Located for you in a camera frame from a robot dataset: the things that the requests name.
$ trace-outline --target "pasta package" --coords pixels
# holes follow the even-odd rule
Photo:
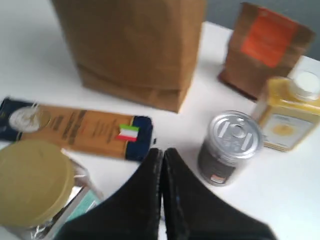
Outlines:
[[[66,150],[142,161],[152,142],[147,116],[124,115],[5,98],[0,140],[45,140]]]

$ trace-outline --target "metal can lid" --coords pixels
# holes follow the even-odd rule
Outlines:
[[[0,150],[0,225],[34,227],[53,218],[74,186],[74,168],[61,149],[23,140]]]
[[[219,158],[230,163],[251,158],[263,146],[259,125],[239,111],[217,115],[209,125],[209,147]]]

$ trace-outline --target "spaghetti package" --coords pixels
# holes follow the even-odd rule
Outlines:
[[[243,3],[219,78],[256,99],[267,79],[290,73],[314,38],[315,33],[306,26]]]
[[[147,116],[122,115],[5,98],[0,140],[45,140],[66,150],[142,161],[152,141]]]

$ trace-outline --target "paper bag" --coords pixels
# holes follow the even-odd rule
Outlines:
[[[205,0],[52,0],[84,85],[177,112],[197,62]]]
[[[243,3],[219,78],[256,99],[267,79],[286,77],[315,33],[264,7]]]

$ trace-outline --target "white table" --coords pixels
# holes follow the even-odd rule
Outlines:
[[[152,117],[156,147],[178,149],[188,166],[197,154],[210,119],[218,112],[249,114],[255,104],[217,81],[232,31],[203,24],[198,66],[179,114],[146,107],[82,87],[54,12],[43,0],[3,0],[0,7],[0,99],[6,96],[40,103]],[[320,76],[320,63],[303,57],[299,69]],[[244,213],[268,223],[279,240],[320,239],[320,128],[296,150],[265,148],[230,186],[205,185]],[[71,153],[89,169],[105,197],[136,170],[137,163]],[[166,239],[163,226],[160,239]],[[3,229],[1,240],[16,239]]]

